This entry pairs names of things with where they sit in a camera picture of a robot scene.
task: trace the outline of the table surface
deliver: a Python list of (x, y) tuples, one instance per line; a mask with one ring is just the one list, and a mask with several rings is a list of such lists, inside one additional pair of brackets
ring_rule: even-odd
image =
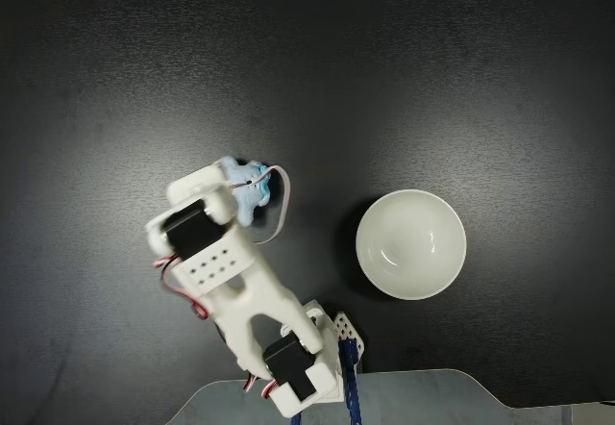
[[(227, 154), (290, 173), (263, 253), (352, 318), (365, 371), (459, 369), (512, 407), (615, 399), (615, 0), (0, 0), (0, 23), (2, 423), (163, 423), (242, 378), (143, 229)], [(355, 257), (401, 188), (467, 233), (424, 301)]]

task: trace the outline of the perforated plate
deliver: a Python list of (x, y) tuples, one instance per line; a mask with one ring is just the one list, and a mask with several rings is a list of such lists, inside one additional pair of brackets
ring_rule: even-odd
[(203, 295), (229, 281), (254, 263), (249, 242), (238, 227), (207, 249), (172, 269), (175, 278), (195, 295)]
[(361, 359), (361, 356), (363, 356), (363, 352), (365, 351), (365, 344), (363, 343), (363, 339), (357, 333), (355, 326), (353, 326), (348, 320), (348, 317), (346, 317), (346, 313), (339, 312), (336, 314), (335, 319), (333, 320), (333, 326), (337, 332), (337, 339), (345, 340), (350, 338), (357, 341), (358, 358)]

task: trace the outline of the hole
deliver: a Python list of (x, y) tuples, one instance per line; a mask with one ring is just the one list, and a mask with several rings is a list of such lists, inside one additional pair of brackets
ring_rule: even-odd
[(239, 275), (231, 278), (229, 281), (227, 281), (227, 284), (231, 286), (232, 288), (245, 288), (246, 287), (246, 284), (243, 282), (243, 278)]

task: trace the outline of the white bowl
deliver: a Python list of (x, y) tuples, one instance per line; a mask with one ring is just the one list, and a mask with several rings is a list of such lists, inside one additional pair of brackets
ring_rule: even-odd
[(447, 288), (463, 266), (465, 250), (465, 231), (453, 208), (418, 189), (386, 194), (358, 225), (363, 272), (381, 291), (404, 300)]

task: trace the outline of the blue object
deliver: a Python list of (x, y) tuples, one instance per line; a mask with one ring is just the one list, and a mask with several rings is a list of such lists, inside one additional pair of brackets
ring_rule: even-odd
[(358, 364), (357, 341), (347, 338), (340, 340), (339, 360), (344, 371), (344, 392), (346, 395), (346, 407), (350, 413), (351, 425), (361, 425), (361, 410), (358, 405), (357, 375), (355, 365)]
[[(240, 165), (231, 156), (225, 156), (219, 163), (227, 178), (238, 184), (255, 180), (258, 175), (267, 169), (266, 165), (255, 161)], [(269, 202), (271, 194), (267, 182), (270, 178), (271, 175), (269, 174), (255, 185), (236, 187), (233, 190), (233, 196), (239, 205), (237, 220), (242, 226), (250, 226), (254, 220), (254, 209), (263, 207)]]

